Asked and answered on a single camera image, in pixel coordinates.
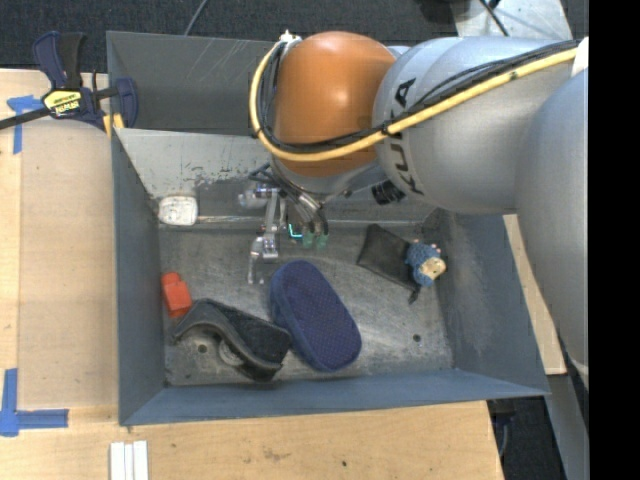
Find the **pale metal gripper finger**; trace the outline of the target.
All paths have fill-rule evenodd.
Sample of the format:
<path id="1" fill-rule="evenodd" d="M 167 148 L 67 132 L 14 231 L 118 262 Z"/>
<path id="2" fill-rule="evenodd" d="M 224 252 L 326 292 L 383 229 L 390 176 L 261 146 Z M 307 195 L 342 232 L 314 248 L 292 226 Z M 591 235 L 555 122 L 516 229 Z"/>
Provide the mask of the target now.
<path id="1" fill-rule="evenodd" d="M 258 236 L 253 240 L 250 247 L 247 273 L 247 282 L 250 285 L 264 283 L 263 276 L 259 270 L 259 261 L 262 259 L 263 253 L 263 242 L 263 238 Z"/>
<path id="2" fill-rule="evenodd" d="M 259 283 L 264 285 L 271 269 L 279 259 L 277 240 L 275 238 L 261 237 L 261 249 L 259 254 Z"/>

